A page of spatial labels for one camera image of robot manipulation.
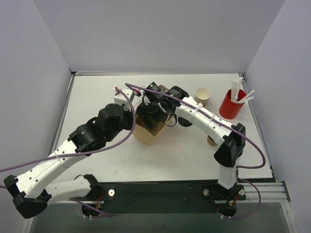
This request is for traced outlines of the brown paper coffee cup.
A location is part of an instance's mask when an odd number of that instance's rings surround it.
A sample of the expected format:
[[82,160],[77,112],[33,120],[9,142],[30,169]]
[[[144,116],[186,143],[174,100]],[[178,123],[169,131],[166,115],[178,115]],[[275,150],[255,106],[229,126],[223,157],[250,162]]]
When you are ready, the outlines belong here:
[[207,143],[211,146],[217,146],[218,145],[209,135],[207,136]]

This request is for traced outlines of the brown paper bag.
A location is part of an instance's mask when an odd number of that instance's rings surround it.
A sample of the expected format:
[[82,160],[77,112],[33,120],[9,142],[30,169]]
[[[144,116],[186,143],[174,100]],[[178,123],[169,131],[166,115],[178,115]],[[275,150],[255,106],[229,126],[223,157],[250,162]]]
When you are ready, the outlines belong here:
[[149,129],[147,123],[145,123],[143,118],[138,115],[138,108],[141,106],[142,101],[138,102],[134,106],[136,109],[136,125],[133,131],[133,135],[144,144],[151,146],[159,138],[163,129],[167,127],[165,125],[167,117],[165,116],[164,119],[159,122],[150,119],[150,122],[153,126],[151,129]]

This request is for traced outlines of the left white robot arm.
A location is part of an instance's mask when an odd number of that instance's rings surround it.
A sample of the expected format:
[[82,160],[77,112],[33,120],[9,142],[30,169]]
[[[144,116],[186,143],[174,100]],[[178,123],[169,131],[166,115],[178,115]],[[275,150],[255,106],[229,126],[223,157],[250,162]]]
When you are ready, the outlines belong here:
[[132,127],[133,111],[129,104],[108,104],[97,117],[77,127],[46,161],[21,175],[6,177],[4,184],[17,211],[29,219],[61,200],[100,197],[104,190],[91,174],[67,182],[54,183],[53,180],[75,163],[104,148],[122,130]]

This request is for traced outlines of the stack of paper cups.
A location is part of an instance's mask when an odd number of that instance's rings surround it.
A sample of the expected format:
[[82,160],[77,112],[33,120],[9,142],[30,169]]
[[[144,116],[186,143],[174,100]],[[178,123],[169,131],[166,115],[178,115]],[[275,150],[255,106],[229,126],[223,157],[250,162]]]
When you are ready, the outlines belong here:
[[211,97],[211,91],[207,88],[200,87],[195,92],[195,101],[201,103],[204,107]]

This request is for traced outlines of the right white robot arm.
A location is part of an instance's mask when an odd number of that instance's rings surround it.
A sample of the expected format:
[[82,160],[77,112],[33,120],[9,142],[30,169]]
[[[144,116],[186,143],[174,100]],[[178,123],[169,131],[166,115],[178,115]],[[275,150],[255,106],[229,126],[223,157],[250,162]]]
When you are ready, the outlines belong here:
[[136,110],[136,124],[157,135],[172,117],[183,127],[196,126],[219,144],[214,153],[220,165],[218,184],[233,188],[238,180],[238,162],[245,146],[245,127],[217,118],[178,86],[161,89],[152,82],[143,86],[142,102]]

